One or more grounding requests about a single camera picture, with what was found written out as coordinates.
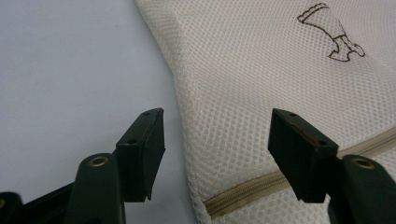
mesh laundry bag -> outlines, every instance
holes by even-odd
[[[298,202],[273,181],[272,109],[299,114],[345,152],[393,139],[396,2],[135,2],[174,75],[198,220],[329,222],[327,204]],[[396,147],[383,151],[371,156],[395,178]]]

brown embroidery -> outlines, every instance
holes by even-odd
[[[297,20],[302,24],[318,28],[332,39],[336,49],[328,56],[329,58],[346,63],[350,61],[349,54],[352,52],[364,57],[364,50],[361,46],[352,43],[348,39],[341,22],[334,17],[326,4],[319,3],[312,6],[300,15]]]

beige zipper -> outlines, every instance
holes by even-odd
[[[354,147],[342,150],[337,156],[342,158],[345,155],[355,154],[372,158],[394,147],[396,147],[396,127]],[[235,188],[228,189],[205,201],[204,205],[207,213],[212,218],[221,217],[247,203],[281,191],[289,186],[286,177],[280,171],[275,171],[269,175],[263,175]]]

embroidered outline drawing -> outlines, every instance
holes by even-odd
[[[329,58],[339,61],[339,62],[346,63],[346,62],[350,61],[349,54],[351,54],[352,52],[355,52],[359,56],[364,57],[365,52],[364,52],[363,48],[360,45],[354,44],[349,40],[346,32],[344,31],[344,28],[343,28],[341,22],[337,18],[335,18],[333,15],[332,15],[332,18],[334,20],[336,20],[334,22],[338,22],[339,29],[340,29],[340,30],[337,30],[334,34],[331,34],[331,31],[329,31],[329,29],[325,28],[325,24],[320,26],[319,24],[315,24],[314,22],[307,21],[310,18],[312,18],[313,15],[315,15],[315,14],[318,15],[318,12],[320,12],[320,11],[324,12],[323,10],[328,10],[330,12],[330,8],[328,5],[326,5],[324,3],[316,4],[312,7],[310,7],[307,11],[305,11],[299,17],[297,17],[297,20],[302,24],[310,25],[310,26],[318,28],[319,30],[323,31],[332,40],[332,42],[334,42],[334,44],[336,45],[336,49],[334,49],[332,51],[332,53],[329,54],[329,56],[328,56]]]

white table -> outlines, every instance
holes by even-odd
[[[155,107],[167,150],[127,223],[196,223],[172,74],[134,1],[0,2],[0,191],[28,203],[73,182]]]

